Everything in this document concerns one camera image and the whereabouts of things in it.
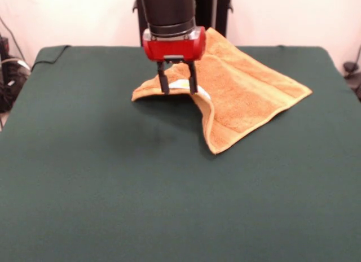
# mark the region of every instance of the towel fold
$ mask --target towel fold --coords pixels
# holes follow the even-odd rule
[[[202,112],[205,141],[218,154],[312,93],[306,86],[241,52],[210,28],[203,58],[196,62],[199,92],[191,98]],[[189,70],[165,71],[170,94],[189,94]],[[159,77],[134,90],[132,101],[162,95]]]

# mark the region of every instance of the white wall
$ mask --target white wall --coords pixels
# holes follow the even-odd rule
[[[235,45],[322,46],[341,70],[361,44],[361,0],[232,0]]]
[[[0,0],[32,63],[52,45],[139,45],[134,0]],[[361,0],[232,0],[227,36],[235,45],[325,47],[341,69],[361,44]],[[8,36],[0,25],[0,32]],[[12,53],[18,55],[14,45]]]

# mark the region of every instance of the green table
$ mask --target green table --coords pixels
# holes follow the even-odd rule
[[[52,47],[0,134],[1,261],[360,261],[361,106],[323,49],[242,47],[313,95],[218,156],[140,48]]]

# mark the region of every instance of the black cable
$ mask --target black cable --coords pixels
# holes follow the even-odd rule
[[[25,61],[24,54],[23,54],[23,52],[21,51],[21,48],[19,47],[19,45],[17,44],[14,34],[13,34],[12,31],[9,29],[9,27],[5,24],[4,20],[2,20],[1,16],[0,16],[0,22],[3,24],[3,26],[4,26],[4,27],[7,29],[7,31],[10,33],[11,38],[13,39],[13,41],[14,41],[14,43],[15,43],[15,45],[16,45],[16,47],[17,47],[17,49],[18,49],[18,51],[19,51],[19,53],[20,53],[20,55],[21,55],[21,58],[23,59],[23,61]]]
[[[358,62],[359,59],[360,59],[360,55],[361,55],[361,45],[360,45],[360,48],[359,48],[359,52],[357,53],[357,56],[356,56],[354,68],[352,69],[351,73],[355,72],[356,67],[357,67],[357,62]]]

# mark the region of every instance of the cable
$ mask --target cable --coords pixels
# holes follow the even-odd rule
[[[356,66],[357,66],[357,62],[358,62],[359,59],[360,59],[360,55],[361,55],[361,45],[360,45],[360,48],[359,48],[359,52],[357,53],[357,57],[356,57],[356,60],[355,60],[354,68],[352,69],[351,73],[352,73],[352,72],[355,72]]]
[[[12,31],[9,29],[9,27],[5,24],[4,20],[2,20],[1,16],[0,16],[0,22],[3,24],[3,26],[6,28],[6,30],[10,33],[11,38],[13,39],[13,41],[14,41],[14,43],[15,43],[15,45],[16,45],[16,47],[17,47],[17,49],[18,49],[18,51],[19,51],[19,53],[20,53],[20,55],[21,55],[21,57],[22,57],[22,59],[25,61],[24,54],[23,54],[23,52],[21,51],[21,48],[19,47],[19,45],[17,44],[14,34],[13,34]]]
[[[25,67],[27,70],[31,70],[31,67],[23,60],[19,59],[19,58],[9,58],[9,59],[5,59],[1,61],[1,64],[3,63],[9,63],[9,62],[17,62],[19,65],[21,65],[22,67]]]

